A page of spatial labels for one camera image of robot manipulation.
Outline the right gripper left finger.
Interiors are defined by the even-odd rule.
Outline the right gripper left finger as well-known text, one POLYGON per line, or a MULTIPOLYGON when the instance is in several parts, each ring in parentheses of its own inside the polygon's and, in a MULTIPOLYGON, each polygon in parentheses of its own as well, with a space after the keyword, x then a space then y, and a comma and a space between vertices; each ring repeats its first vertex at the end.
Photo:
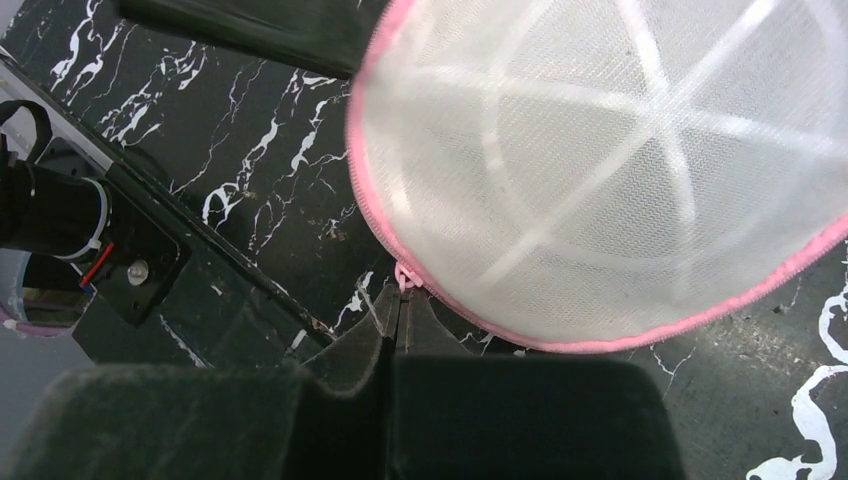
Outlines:
POLYGON ((5 479, 383 479, 401 293, 310 360, 270 368, 108 365, 61 376, 5 479))

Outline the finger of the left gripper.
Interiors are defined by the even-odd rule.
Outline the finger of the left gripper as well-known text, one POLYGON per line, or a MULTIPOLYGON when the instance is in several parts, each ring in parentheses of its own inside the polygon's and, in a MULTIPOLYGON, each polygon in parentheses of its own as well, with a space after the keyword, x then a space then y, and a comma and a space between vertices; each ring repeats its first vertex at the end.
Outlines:
POLYGON ((118 14, 158 32, 349 79, 385 1, 120 0, 118 14))

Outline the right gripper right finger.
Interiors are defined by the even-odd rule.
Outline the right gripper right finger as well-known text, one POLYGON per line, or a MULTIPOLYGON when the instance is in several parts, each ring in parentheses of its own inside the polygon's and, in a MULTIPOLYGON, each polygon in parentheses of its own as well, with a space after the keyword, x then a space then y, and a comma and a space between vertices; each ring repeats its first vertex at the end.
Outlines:
POLYGON ((402 297, 392 357, 394 479, 682 479, 661 395, 606 357, 469 353, 425 292, 402 297))

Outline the white mesh bag pink zipper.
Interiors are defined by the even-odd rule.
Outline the white mesh bag pink zipper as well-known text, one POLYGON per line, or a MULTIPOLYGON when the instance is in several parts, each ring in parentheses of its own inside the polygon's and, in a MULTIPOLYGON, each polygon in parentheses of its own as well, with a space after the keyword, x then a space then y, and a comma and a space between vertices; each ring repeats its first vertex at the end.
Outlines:
POLYGON ((392 1, 346 120, 401 285, 537 350, 700 327, 847 236, 843 1, 392 1))

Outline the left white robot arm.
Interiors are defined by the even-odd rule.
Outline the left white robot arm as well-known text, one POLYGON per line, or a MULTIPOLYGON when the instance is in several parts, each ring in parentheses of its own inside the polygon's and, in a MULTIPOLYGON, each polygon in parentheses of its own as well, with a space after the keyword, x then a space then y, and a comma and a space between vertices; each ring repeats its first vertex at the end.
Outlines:
MULTIPOLYGON (((126 20, 324 76, 349 79, 359 69, 382 1, 118 1, 126 20)), ((97 180, 37 165, 54 134, 44 106, 6 100, 1 120, 30 113, 36 141, 13 160, 1 147, 1 245, 73 262, 100 248, 110 195, 97 180)))

